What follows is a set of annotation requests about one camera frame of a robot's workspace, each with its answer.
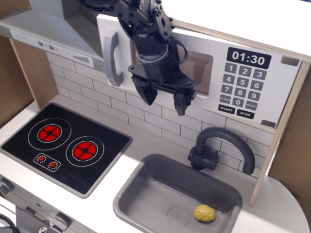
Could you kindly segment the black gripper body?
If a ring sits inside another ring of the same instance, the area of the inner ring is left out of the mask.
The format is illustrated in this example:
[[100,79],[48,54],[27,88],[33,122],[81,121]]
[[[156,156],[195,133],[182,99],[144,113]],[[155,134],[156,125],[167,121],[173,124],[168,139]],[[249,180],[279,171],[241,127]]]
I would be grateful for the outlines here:
[[157,91],[162,90],[171,94],[182,92],[191,99],[195,97],[194,81],[173,62],[130,65],[128,71],[132,74],[133,83],[148,82]]

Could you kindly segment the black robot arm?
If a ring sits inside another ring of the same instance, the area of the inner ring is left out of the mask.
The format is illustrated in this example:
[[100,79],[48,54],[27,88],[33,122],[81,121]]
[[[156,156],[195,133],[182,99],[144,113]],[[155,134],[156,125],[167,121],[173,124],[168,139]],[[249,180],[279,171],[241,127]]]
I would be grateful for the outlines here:
[[178,115],[183,116],[195,98],[194,81],[180,70],[185,62],[179,57],[183,44],[173,35],[173,18],[166,15],[160,0],[80,0],[89,11],[117,17],[127,36],[136,47],[139,65],[128,71],[143,101],[151,105],[158,90],[173,94]]

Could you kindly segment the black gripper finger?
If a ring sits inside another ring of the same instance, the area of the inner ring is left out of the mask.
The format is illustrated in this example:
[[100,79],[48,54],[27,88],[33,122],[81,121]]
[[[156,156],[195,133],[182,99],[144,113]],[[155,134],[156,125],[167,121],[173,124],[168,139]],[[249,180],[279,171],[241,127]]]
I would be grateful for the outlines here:
[[182,93],[176,92],[173,96],[174,106],[179,116],[183,116],[188,106],[191,104],[191,97]]
[[152,105],[157,97],[157,90],[148,82],[134,81],[134,85],[143,101],[148,105]]

